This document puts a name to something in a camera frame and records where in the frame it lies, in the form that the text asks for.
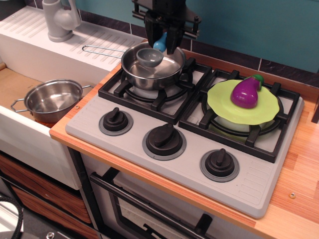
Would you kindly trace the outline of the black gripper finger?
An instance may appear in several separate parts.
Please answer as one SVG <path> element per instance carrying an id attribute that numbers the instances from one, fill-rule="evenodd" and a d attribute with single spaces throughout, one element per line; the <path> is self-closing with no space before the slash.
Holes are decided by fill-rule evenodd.
<path id="1" fill-rule="evenodd" d="M 170 26 L 167 30 L 166 36 L 166 50 L 167 54 L 173 54 L 180 46 L 184 36 L 184 27 Z"/>
<path id="2" fill-rule="evenodd" d="M 146 14 L 145 16 L 145 30 L 147 34 L 148 43 L 151 47 L 155 42 L 160 40 L 166 32 L 166 26 L 161 16 L 152 16 Z"/>

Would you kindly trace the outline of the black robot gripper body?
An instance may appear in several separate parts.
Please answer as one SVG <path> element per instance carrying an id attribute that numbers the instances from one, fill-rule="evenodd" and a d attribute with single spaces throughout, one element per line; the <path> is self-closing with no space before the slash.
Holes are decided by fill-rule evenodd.
<path id="1" fill-rule="evenodd" d="M 184 0 L 134 0 L 133 17 L 145 22 L 146 14 L 161 16 L 166 29 L 183 26 L 184 35 L 196 39 L 199 36 L 201 17 L 190 10 Z"/>

